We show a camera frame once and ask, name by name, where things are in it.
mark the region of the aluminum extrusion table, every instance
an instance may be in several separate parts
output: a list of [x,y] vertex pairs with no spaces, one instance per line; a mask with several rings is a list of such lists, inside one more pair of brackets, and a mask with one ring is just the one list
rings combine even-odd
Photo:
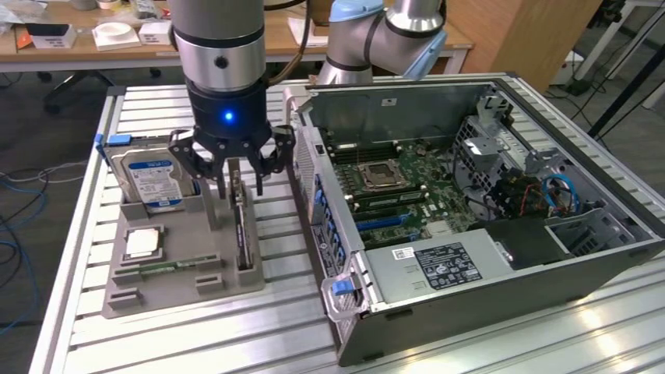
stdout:
[[[520,80],[504,78],[658,217],[665,201]],[[284,123],[282,91],[268,93],[268,117]],[[536,149],[546,134],[514,112]],[[99,132],[167,134],[194,125],[184,86],[111,89]],[[248,164],[246,177],[252,185]],[[256,197],[267,288],[252,294],[147,312],[101,316],[121,214],[118,181],[95,150],[83,182],[31,373],[260,372],[665,372],[665,256],[624,272],[586,299],[350,368],[336,364],[286,174]]]

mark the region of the wooden cabinet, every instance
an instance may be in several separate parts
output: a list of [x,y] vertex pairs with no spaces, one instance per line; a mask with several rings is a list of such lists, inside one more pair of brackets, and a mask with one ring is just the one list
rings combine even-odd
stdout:
[[448,20],[475,41],[463,72],[516,72],[548,88],[602,0],[448,0]]

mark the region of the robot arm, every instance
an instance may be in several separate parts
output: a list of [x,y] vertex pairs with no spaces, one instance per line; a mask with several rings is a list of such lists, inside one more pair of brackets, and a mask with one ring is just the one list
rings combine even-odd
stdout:
[[[371,83],[372,65],[422,79],[446,41],[440,3],[398,0],[384,11],[383,0],[336,0],[319,84]],[[174,134],[171,151],[195,178],[218,181],[222,198],[226,161],[246,157],[262,195],[262,180],[282,172],[295,145],[294,129],[271,127],[267,119],[263,0],[168,0],[168,4],[196,121],[194,130]],[[260,149],[271,138],[276,150],[264,157]],[[194,143],[210,151],[212,161],[195,152]]]
[[[224,164],[246,157],[263,177],[291,160],[294,132],[267,119],[266,28],[263,0],[170,0],[174,39],[180,51],[195,129],[174,134],[171,151],[195,178],[218,181],[226,197]],[[276,138],[270,157],[262,147]],[[207,161],[194,150],[212,154]]]
[[336,0],[318,84],[372,83],[372,65],[419,80],[446,42],[446,0]]

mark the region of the blue cable on floor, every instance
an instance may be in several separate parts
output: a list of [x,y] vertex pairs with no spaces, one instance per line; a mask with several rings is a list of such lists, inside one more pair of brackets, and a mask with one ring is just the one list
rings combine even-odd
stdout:
[[39,291],[39,288],[38,288],[38,281],[37,281],[37,278],[35,278],[35,272],[33,271],[31,259],[30,259],[29,255],[27,255],[26,251],[14,242],[0,241],[0,244],[11,246],[17,251],[19,251],[19,254],[23,257],[23,260],[26,261],[26,268],[29,269],[29,276],[31,277],[33,291],[34,291],[34,293],[33,293],[33,304],[31,304],[31,307],[29,308],[29,310],[25,311],[25,313],[19,316],[19,318],[17,318],[13,321],[13,323],[10,324],[10,326],[7,326],[6,328],[3,328],[0,330],[0,336],[2,336],[2,335],[5,335],[6,332],[9,332],[15,327],[15,325],[21,321],[23,321],[37,311],[37,307],[38,307],[39,300],[41,300],[41,291]]
[[[31,193],[34,195],[41,196],[41,206],[38,207],[38,210],[35,211],[34,214],[31,214],[29,217],[26,217],[22,221],[19,221],[15,224],[11,224],[9,227],[11,229],[17,229],[33,220],[37,219],[37,217],[41,215],[42,211],[45,210],[46,207],[46,194],[41,191],[37,191],[34,189],[18,189],[15,186],[10,185],[6,181],[0,180],[0,184],[5,185],[9,189],[11,189],[14,192],[21,192],[21,193]],[[0,228],[0,231],[9,231],[7,228]]]

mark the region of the cpu socket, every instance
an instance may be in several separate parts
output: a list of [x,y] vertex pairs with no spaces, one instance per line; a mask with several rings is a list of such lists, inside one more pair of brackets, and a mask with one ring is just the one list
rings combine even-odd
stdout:
[[366,181],[366,189],[370,191],[398,189],[408,185],[403,172],[399,170],[399,165],[394,160],[362,164],[359,170]]

